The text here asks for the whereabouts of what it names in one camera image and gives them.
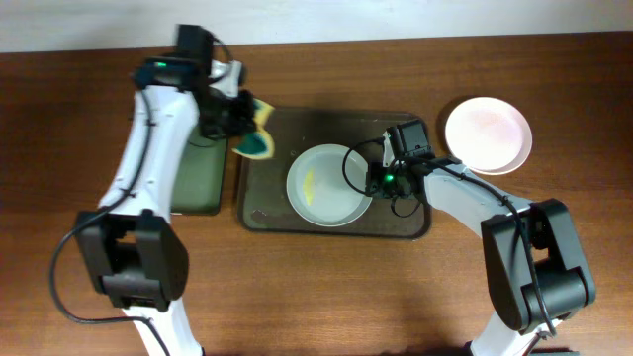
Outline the yellow green sponge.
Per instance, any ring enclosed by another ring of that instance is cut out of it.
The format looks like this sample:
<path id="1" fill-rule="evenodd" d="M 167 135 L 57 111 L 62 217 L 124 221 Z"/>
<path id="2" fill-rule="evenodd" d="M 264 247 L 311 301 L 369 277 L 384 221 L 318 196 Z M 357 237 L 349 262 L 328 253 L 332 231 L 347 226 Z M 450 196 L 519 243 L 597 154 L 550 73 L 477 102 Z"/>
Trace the yellow green sponge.
<path id="1" fill-rule="evenodd" d="M 259 99 L 254 100 L 255 131 L 246 134 L 231 151 L 251 160 L 265 160 L 274 156 L 275 142 L 265 126 L 275 108 Z"/>

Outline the white plate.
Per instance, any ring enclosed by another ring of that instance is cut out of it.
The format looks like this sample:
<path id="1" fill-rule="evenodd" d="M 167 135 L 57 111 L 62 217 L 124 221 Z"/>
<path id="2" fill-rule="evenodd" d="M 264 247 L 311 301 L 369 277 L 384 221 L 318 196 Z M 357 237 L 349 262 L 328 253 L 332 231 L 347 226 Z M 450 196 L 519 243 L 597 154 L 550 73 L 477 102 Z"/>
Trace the white plate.
<path id="1" fill-rule="evenodd" d="M 528 159 L 533 144 L 524 115 L 493 97 L 475 97 L 458 104 L 448 115 L 444 137 L 453 156 L 485 175 L 517 170 Z"/>
<path id="2" fill-rule="evenodd" d="M 286 193 L 293 210 L 305 221 L 322 227 L 340 227 L 358 220 L 372 199 L 361 189 L 368 173 L 367 161 L 348 147 L 321 144 L 303 152 L 291 165 Z"/>

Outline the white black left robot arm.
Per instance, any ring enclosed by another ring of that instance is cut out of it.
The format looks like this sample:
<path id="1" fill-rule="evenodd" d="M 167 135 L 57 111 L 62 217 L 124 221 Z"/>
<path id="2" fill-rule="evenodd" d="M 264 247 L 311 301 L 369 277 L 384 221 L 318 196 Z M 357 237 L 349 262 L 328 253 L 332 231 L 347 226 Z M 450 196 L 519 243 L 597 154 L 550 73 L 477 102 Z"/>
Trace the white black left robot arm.
<path id="1" fill-rule="evenodd" d="M 171 227 L 176 176 L 192 131 L 208 139 L 254 132 L 257 102 L 237 60 L 149 58 L 134 76 L 132 130 L 95 212 L 71 232 L 96 292 L 134 323 L 150 355 L 202 355 L 183 295 L 186 247 Z"/>

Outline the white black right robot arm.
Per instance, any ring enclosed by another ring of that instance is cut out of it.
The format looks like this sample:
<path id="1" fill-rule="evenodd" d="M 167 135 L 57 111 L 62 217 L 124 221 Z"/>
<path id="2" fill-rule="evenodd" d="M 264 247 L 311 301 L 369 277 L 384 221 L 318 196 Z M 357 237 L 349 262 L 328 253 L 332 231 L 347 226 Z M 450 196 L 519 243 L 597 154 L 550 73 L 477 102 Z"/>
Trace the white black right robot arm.
<path id="1" fill-rule="evenodd" d="M 591 305 L 596 286 L 567 206 L 532 202 L 476 176 L 460 160 L 403 156 L 371 164 L 373 198 L 416 199 L 482 241 L 494 313 L 468 344 L 471 355 L 527 355 Z"/>

